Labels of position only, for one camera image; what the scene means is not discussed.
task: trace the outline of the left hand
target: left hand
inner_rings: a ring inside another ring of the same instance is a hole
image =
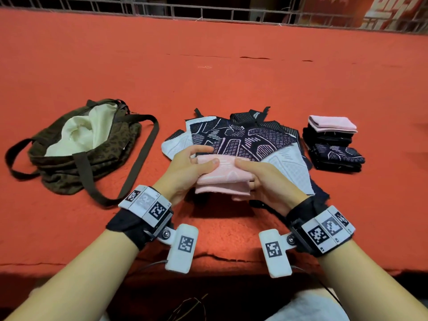
[[[220,161],[213,159],[197,164],[196,158],[190,156],[196,152],[211,153],[214,149],[207,145],[192,145],[174,156],[165,174],[153,185],[159,193],[168,199],[172,206],[181,202],[196,180],[204,173],[215,170]]]

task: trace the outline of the table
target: table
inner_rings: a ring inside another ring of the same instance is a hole
[[[366,157],[354,175],[311,170],[330,203],[356,226],[355,240],[384,269],[428,270],[428,62],[425,36],[379,32],[0,10],[1,152],[87,99],[121,98],[156,116],[160,132],[137,179],[151,185],[168,167],[161,143],[197,107],[204,115],[262,110],[302,130],[308,115],[347,116]],[[140,149],[151,126],[143,124]],[[136,159],[97,184],[110,197]],[[31,172],[22,153],[15,168]],[[0,274],[50,276],[104,229],[115,209],[84,192],[56,195],[39,178],[14,180],[0,166]],[[212,197],[204,209],[175,208],[195,225],[190,275],[266,273],[258,233],[286,228],[264,210]],[[153,243],[140,264],[166,257]],[[291,262],[316,269],[292,254]],[[162,266],[152,279],[176,277]]]

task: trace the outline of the qr-like code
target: qr-like code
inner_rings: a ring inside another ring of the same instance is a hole
[[[129,194],[129,196],[128,196],[128,197],[126,197],[126,200],[127,200],[128,202],[133,201],[133,200],[138,196],[138,194],[139,194],[139,193],[141,193],[141,191],[139,191],[139,190],[134,190],[132,193],[130,193],[130,194]]]
[[[321,224],[332,236],[343,230],[343,227],[340,226],[333,216],[329,217]]]
[[[349,224],[348,220],[345,219],[345,217],[342,214],[340,214],[339,211],[337,211],[334,215],[337,217],[340,223],[342,223],[345,227],[348,226]]]
[[[154,203],[154,198],[149,194],[143,193],[140,197],[138,197],[135,204],[142,207],[144,210],[148,210],[150,206]]]
[[[278,241],[266,243],[267,254],[269,258],[282,255]]]
[[[314,227],[308,232],[308,234],[313,239],[313,241],[315,241],[316,244],[321,244],[329,238],[327,233],[325,233],[320,226]]]
[[[185,251],[185,252],[191,252],[192,246],[193,246],[193,239],[191,237],[185,237],[184,235],[182,235],[180,239],[179,250]]]
[[[157,202],[153,205],[152,209],[149,211],[149,214],[152,215],[155,219],[159,220],[166,211],[167,209]]]

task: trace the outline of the pile of socks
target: pile of socks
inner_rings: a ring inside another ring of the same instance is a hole
[[[356,132],[356,126],[346,117],[309,116],[303,140],[313,165],[319,170],[360,172],[366,160],[348,147]]]
[[[327,200],[329,195],[309,176],[312,164],[304,156],[298,130],[277,121],[264,121],[268,110],[266,107],[263,112],[234,113],[226,119],[204,117],[196,109],[197,118],[186,120],[186,130],[178,130],[168,137],[161,146],[162,152],[172,160],[176,153],[188,146],[210,145],[214,148],[213,154],[271,163],[305,194]],[[198,193],[205,189],[214,188],[200,188]]]

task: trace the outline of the black cable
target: black cable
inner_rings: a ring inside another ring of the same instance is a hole
[[[154,265],[156,265],[156,264],[166,264],[167,262],[168,262],[168,260],[160,260],[160,261],[157,261],[157,262],[153,262],[153,263],[151,263],[151,264],[147,264],[147,265],[145,265],[145,266],[142,266],[142,267],[140,267],[140,268],[138,268],[138,269],[134,270],[132,273],[130,273],[130,274],[128,274],[128,275],[126,275],[126,277],[125,277],[125,278],[131,277],[132,275],[134,275],[134,274],[136,274],[136,273],[138,273],[138,272],[140,272],[140,271],[142,271],[142,270],[144,270],[144,269],[146,269],[146,268],[149,268],[149,267],[151,267],[151,266],[154,266]]]
[[[309,273],[309,272],[307,272],[306,270],[304,270],[303,268],[300,268],[300,267],[297,267],[297,266],[291,266],[291,268],[294,268],[294,269],[298,269],[298,270],[302,270],[302,271],[304,271],[305,273],[307,273],[309,276],[311,276],[312,277],[312,279],[314,279],[314,280],[316,280],[317,282],[319,282],[329,293],[330,293],[330,295],[331,296],[333,296],[334,297],[334,299],[339,303],[339,305],[340,306],[342,306],[342,304],[340,303],[340,301],[339,301],[339,299],[328,289],[328,287],[327,286],[325,286],[324,285],[324,283],[317,277],[317,276],[315,276],[315,275],[312,275],[311,273]]]

